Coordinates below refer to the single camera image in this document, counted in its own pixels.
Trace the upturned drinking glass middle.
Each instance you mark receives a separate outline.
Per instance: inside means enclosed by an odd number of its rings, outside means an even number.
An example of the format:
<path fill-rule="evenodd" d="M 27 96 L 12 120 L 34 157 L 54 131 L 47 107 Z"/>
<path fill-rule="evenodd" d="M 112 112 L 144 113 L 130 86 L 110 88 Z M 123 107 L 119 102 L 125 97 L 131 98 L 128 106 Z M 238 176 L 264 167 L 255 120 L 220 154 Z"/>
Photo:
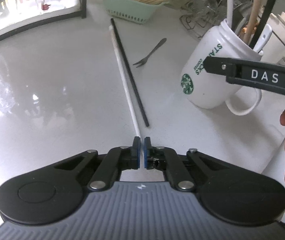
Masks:
<path fill-rule="evenodd" d="M 37 0 L 15 0 L 17 12 L 23 16 L 35 16 L 39 13 Z"/>

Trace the black dish rack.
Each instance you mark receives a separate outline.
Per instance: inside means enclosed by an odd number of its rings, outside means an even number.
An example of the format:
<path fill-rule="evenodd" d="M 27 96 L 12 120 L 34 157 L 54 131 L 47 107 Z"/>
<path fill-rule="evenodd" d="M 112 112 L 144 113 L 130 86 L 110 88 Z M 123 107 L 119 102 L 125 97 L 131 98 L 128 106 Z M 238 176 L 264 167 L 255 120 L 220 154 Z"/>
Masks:
<path fill-rule="evenodd" d="M 87 0 L 61 0 L 62 8 L 43 11 L 41 0 L 37 0 L 39 13 L 35 16 L 23 16 L 17 12 L 15 0 L 6 0 L 8 16 L 0 20 L 0 41 L 48 23 L 69 18 L 86 18 Z"/>

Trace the white chopstick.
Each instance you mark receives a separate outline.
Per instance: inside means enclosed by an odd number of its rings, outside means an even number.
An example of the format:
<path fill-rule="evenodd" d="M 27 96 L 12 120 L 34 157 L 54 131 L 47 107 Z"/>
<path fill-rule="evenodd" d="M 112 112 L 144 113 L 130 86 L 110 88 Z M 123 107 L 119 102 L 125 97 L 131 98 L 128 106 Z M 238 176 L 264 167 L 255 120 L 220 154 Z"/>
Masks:
<path fill-rule="evenodd" d="M 226 23 L 230 29 L 232 28 L 233 10 L 234 10 L 234 0 L 227 0 L 227 3 L 226 3 Z"/>
<path fill-rule="evenodd" d="M 130 91 L 129 91 L 129 86 L 128 86 L 126 75 L 125 75 L 125 69 L 124 69 L 123 59 L 121 56 L 120 47 L 117 43 L 115 31 L 114 31 L 114 28 L 112 27 L 112 25 L 110 25 L 109 29 L 110 29 L 110 33 L 111 33 L 111 39 L 112 39 L 112 44 L 113 44 L 113 48 L 114 48 L 114 53 L 115 53 L 115 56 L 117 58 L 119 73 L 120 73 L 121 81 L 123 84 L 127 104 L 128 104 L 129 110 L 130 110 L 130 115 L 131 115 L 132 123 L 134 126 L 134 130 L 135 130 L 136 136 L 141 137 L 136 113 L 134 110 L 134 106 L 133 106 Z"/>

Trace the black chopstick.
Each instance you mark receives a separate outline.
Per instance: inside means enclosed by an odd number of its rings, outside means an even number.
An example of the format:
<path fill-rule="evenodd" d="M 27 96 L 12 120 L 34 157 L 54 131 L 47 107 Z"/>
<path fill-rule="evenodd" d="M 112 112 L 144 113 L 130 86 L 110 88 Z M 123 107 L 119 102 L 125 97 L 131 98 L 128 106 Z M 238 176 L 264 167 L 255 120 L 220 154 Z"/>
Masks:
<path fill-rule="evenodd" d="M 135 79 L 134 79 L 132 71 L 130 69 L 129 61 L 128 61 L 127 55 L 125 53 L 125 50 L 124 50 L 124 47 L 123 47 L 123 43 L 121 42 L 121 38 L 119 36 L 119 32 L 118 32 L 117 26 L 115 24 L 114 18 L 111 18 L 111 25 L 112 25 L 114 33 L 115 33 L 115 38 L 116 38 L 116 41 L 117 41 L 117 45 L 119 46 L 121 56 L 123 57 L 123 60 L 124 60 L 124 63 L 125 63 L 125 67 L 126 67 L 126 70 L 127 70 L 127 74 L 128 74 L 128 76 L 130 78 L 132 89 L 133 89 L 134 94 L 136 96 L 136 100 L 137 100 L 140 112 L 142 114 L 143 121 L 145 123 L 145 126 L 149 127 L 149 121 L 148 121 L 145 109 L 143 107 L 143 103 L 142 103 L 142 100 L 140 98 L 139 91 L 137 89 L 137 85 L 136 85 Z"/>
<path fill-rule="evenodd" d="M 267 3 L 265 5 L 265 7 L 264 7 L 264 11 L 263 11 L 262 17 L 261 17 L 260 22 L 259 22 L 259 24 L 257 26 L 256 32 L 255 32 L 255 34 L 254 34 L 254 36 L 251 39 L 251 42 L 249 44 L 249 47 L 251 49 L 253 49 L 254 46 L 257 44 L 257 41 L 258 41 L 260 35 L 262 34 L 262 31 L 263 31 L 263 29 L 264 29 L 264 27 L 265 27 L 265 25 L 266 25 L 266 23 L 268 21 L 268 18 L 269 18 L 270 14 L 271 14 L 271 12 L 273 10 L 275 2 L 276 2 L 276 0 L 267 0 Z"/>

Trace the brown wooden chopstick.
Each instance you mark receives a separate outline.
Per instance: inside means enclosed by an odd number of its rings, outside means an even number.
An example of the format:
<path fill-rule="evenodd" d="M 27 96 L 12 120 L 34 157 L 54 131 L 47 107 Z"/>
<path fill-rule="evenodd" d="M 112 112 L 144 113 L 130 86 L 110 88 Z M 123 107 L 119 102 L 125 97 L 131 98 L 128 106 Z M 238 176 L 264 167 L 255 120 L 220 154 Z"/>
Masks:
<path fill-rule="evenodd" d="M 252 35 L 254 27 L 255 27 L 255 23 L 256 23 L 256 20 L 258 17 L 258 13 L 259 13 L 261 4 L 262 4 L 262 0 L 254 0 L 253 1 L 253 7 L 252 7 L 251 14 L 249 17 L 247 30 L 246 30 L 245 35 L 243 37 L 243 42 L 245 44 L 249 44 L 251 35 Z"/>

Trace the white electric cooker pot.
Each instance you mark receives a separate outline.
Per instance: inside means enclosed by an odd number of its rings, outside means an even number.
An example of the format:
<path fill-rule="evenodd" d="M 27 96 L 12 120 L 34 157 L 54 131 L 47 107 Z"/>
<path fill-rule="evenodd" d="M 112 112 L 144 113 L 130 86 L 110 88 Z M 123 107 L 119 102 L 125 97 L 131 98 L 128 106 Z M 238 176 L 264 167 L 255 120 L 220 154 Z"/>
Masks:
<path fill-rule="evenodd" d="M 261 61 L 285 66 L 285 12 L 277 15 L 271 13 L 267 23 L 271 26 L 272 33 L 263 47 Z"/>

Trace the white ceramic utensil jar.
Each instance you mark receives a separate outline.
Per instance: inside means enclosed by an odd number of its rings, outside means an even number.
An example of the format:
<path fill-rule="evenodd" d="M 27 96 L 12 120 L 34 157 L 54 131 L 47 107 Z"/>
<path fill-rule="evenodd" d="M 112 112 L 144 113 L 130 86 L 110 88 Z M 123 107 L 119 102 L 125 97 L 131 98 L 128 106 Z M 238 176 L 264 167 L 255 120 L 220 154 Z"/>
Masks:
<path fill-rule="evenodd" d="M 222 20 L 219 25 L 210 28 L 196 46 L 181 72 L 180 86 L 187 99 L 199 108 L 213 109 L 225 103 L 234 115 L 247 115 L 260 103 L 261 90 L 255 89 L 256 99 L 250 108 L 237 110 L 230 98 L 242 86 L 227 83 L 226 67 L 211 60 L 233 58 L 260 61 L 261 57 L 232 31 L 226 19 Z"/>

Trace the white ceramic soup spoon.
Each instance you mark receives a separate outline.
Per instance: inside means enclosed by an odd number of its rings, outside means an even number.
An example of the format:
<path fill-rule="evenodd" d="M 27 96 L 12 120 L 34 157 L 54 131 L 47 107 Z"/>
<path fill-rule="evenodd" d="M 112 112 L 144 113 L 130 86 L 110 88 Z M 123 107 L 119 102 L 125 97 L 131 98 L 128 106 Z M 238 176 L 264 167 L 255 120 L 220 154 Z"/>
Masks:
<path fill-rule="evenodd" d="M 260 51 L 263 49 L 263 47 L 267 44 L 269 41 L 271 35 L 272 35 L 272 27 L 269 24 L 266 24 L 265 27 L 262 30 L 261 35 L 258 38 L 258 41 L 256 42 L 253 51 L 256 53 L 260 53 Z"/>

